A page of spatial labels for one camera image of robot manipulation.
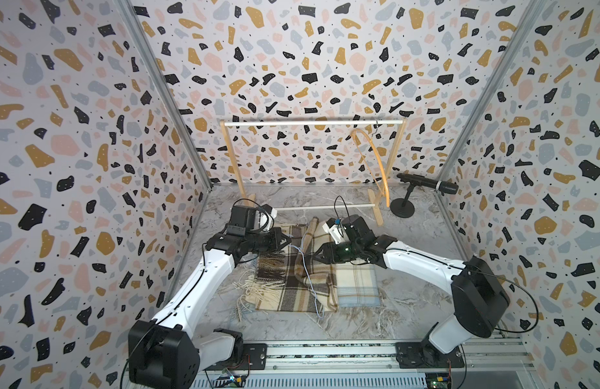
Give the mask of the brown plaid scarf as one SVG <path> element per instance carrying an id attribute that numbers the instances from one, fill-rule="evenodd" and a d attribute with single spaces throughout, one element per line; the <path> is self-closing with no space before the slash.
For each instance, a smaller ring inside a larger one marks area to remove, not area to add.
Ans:
<path id="1" fill-rule="evenodd" d="M 323 225 L 324 222 L 317 217 L 304 225 L 282 225 L 282 231 L 293 238 L 289 246 L 282 252 L 261 256 L 251 254 L 240 262 L 241 275 L 232 282 L 234 290 L 239 293 L 232 314 L 235 319 L 242 321 L 245 314 L 255 311 L 316 314 L 301 256 L 291 247 L 301 246 L 306 230 L 313 235 L 308 237 L 306 266 L 319 299 L 319 308 L 324 309 L 324 315 L 339 310 L 335 267 L 313 260 L 314 252 L 331 241 L 330 236 L 322 231 Z"/>

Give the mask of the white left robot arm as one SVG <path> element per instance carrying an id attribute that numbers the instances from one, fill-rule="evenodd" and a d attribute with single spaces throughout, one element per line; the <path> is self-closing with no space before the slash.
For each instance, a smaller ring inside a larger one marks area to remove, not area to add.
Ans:
<path id="1" fill-rule="evenodd" d="M 149 321 L 128 332 L 128 358 L 122 380 L 150 388 L 189 388 L 212 366 L 246 363 L 240 332 L 218 328 L 196 339 L 194 331 L 223 281 L 245 256 L 282 251 L 292 238 L 275 225 L 277 210 L 250 199 L 238 200 L 225 227 L 201 247 L 202 258 L 184 285 Z"/>

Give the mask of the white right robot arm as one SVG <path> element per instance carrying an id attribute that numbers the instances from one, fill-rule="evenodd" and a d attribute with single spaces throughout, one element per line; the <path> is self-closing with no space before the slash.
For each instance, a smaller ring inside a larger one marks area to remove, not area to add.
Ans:
<path id="1" fill-rule="evenodd" d="M 309 272 L 311 261 L 324 265 L 375 265 L 403 272 L 450 294 L 454 312 L 435 324 L 419 349 L 426 361 L 456 350 L 473 337 L 490 337 L 510 305 L 507 292 L 487 263 L 478 257 L 468 261 L 448 259 L 420 251 L 389 235 L 377 235 L 359 215 L 325 224 L 328 237 L 316 251 L 307 243 L 292 249 L 299 255 L 302 286 L 313 288 L 321 275 Z"/>

